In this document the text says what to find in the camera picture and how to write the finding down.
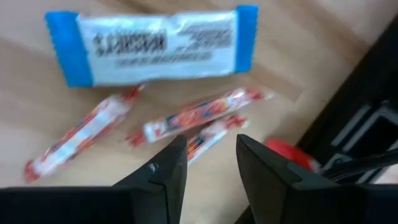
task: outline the wooden surface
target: wooden surface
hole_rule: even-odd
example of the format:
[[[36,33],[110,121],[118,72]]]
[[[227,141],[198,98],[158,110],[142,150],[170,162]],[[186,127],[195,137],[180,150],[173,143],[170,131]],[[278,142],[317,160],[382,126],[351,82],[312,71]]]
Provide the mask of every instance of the wooden surface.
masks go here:
[[[188,169],[181,223],[233,223],[247,206],[235,136],[295,143],[398,12],[396,0],[37,0],[0,2],[0,186],[25,185],[22,170],[103,98],[121,88],[65,86],[43,22],[49,10],[90,15],[173,13],[258,4],[253,70],[228,78],[148,84],[126,122],[59,173],[34,185],[112,185],[171,139],[130,150],[124,135],[148,119],[237,86],[274,91],[242,110],[250,127],[235,130]]]

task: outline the red object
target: red object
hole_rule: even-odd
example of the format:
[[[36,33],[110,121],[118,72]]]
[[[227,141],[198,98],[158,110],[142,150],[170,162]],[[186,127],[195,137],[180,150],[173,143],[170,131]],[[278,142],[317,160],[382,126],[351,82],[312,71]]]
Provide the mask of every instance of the red object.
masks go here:
[[[142,143],[146,142],[144,131],[141,130],[137,132],[135,135],[131,135],[126,139],[132,146],[138,146]]]
[[[316,171],[317,166],[315,165],[317,161],[310,155],[303,152],[301,149],[290,145],[289,143],[278,140],[269,139],[267,144],[268,148],[275,152],[278,152],[281,156],[297,163],[298,165],[310,170]]]
[[[247,124],[248,119],[244,117],[240,117],[236,114],[229,116],[226,120],[226,127],[228,129],[233,129],[236,127],[242,128],[245,124]]]

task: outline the black corner piece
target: black corner piece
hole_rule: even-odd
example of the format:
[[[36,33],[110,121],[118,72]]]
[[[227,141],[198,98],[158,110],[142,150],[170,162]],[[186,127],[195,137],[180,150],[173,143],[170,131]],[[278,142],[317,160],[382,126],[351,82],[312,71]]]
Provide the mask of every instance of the black corner piece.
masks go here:
[[[336,184],[242,134],[236,155],[250,203],[238,224],[398,223],[398,185]]]
[[[0,190],[0,223],[180,223],[187,140],[165,149],[112,187]]]

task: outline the blue wrapper end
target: blue wrapper end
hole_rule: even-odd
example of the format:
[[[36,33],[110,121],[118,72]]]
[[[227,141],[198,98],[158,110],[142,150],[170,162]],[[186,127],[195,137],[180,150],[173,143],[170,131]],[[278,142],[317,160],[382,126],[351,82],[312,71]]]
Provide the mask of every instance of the blue wrapper end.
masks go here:
[[[93,86],[93,76],[83,45],[78,13],[70,11],[48,12],[45,20],[63,74],[69,87]]]
[[[258,7],[240,5],[238,13],[238,36],[236,41],[235,72],[248,72],[252,67],[254,43],[256,42]]]

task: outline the wrapped candy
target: wrapped candy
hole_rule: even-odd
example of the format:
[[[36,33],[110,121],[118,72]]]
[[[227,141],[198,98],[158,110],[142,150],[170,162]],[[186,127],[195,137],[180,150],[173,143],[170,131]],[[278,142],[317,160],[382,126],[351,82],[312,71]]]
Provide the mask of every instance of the wrapped candy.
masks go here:
[[[140,131],[130,135],[127,140],[133,147],[145,142],[155,142],[220,118],[253,101],[262,100],[268,96],[263,91],[256,89],[238,88],[219,98],[192,106],[177,114],[148,122]]]
[[[39,158],[25,166],[25,180],[32,182],[54,173],[59,167],[88,149],[95,140],[112,130],[125,117],[137,98],[141,86],[124,95],[112,95],[102,101],[80,124],[69,130]]]
[[[188,142],[188,165],[191,164],[211,146],[223,138],[233,128],[244,128],[248,119],[238,114],[232,114],[217,119]]]
[[[154,79],[222,77],[248,72],[258,7],[175,15],[45,15],[70,87],[136,85]]]

